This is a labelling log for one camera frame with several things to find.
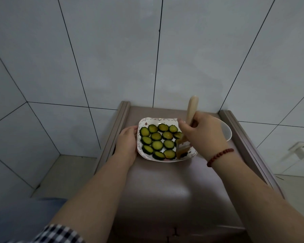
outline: checkered sleeve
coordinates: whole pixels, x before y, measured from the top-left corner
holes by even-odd
[[[78,233],[60,224],[47,225],[32,241],[28,243],[85,243]]]

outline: left hand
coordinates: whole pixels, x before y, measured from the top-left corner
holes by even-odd
[[[115,154],[126,159],[131,166],[136,158],[137,125],[123,129],[118,136]]]

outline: bracelet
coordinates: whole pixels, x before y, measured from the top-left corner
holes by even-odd
[[[221,151],[219,152],[218,154],[215,154],[214,157],[212,157],[210,159],[210,161],[207,162],[207,166],[208,167],[212,167],[212,163],[215,161],[215,159],[219,158],[220,156],[222,156],[223,154],[227,154],[229,152],[233,152],[234,149],[233,148],[228,148],[228,149],[225,149],[224,151]]]

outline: wall socket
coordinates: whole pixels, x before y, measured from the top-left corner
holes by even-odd
[[[304,142],[297,142],[294,146],[292,146],[290,149],[288,149],[291,152],[295,152],[296,149],[304,147]]]

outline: hand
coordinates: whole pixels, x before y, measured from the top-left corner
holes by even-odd
[[[179,128],[192,146],[206,159],[230,148],[223,135],[221,123],[215,117],[197,111],[192,127],[178,118]]]
[[[126,159],[131,166],[136,158],[137,126],[123,129],[117,138],[115,154],[121,159]]]

